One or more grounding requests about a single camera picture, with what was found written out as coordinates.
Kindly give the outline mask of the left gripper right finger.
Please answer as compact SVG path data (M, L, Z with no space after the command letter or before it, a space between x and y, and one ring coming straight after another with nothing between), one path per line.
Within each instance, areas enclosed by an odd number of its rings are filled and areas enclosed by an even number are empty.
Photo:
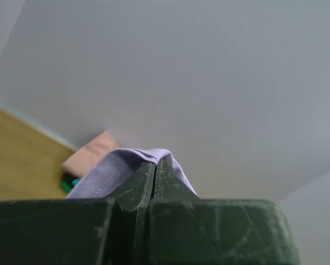
M157 165L148 206L149 264L299 264L287 219L268 200L201 199Z

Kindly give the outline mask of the purple t shirt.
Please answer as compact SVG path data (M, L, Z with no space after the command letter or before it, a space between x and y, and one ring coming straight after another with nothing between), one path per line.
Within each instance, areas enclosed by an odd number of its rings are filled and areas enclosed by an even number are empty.
M162 158L167 156L170 158L171 166L177 178L193 193L196 193L183 169L169 150L118 148L104 155L68 193L66 198L104 198L125 183L137 171L141 163L150 162L157 165Z

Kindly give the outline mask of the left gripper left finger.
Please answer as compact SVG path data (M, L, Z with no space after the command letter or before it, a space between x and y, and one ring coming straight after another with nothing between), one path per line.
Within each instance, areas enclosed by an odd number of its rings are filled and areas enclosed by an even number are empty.
M145 264L156 166L101 199L0 202L0 264Z

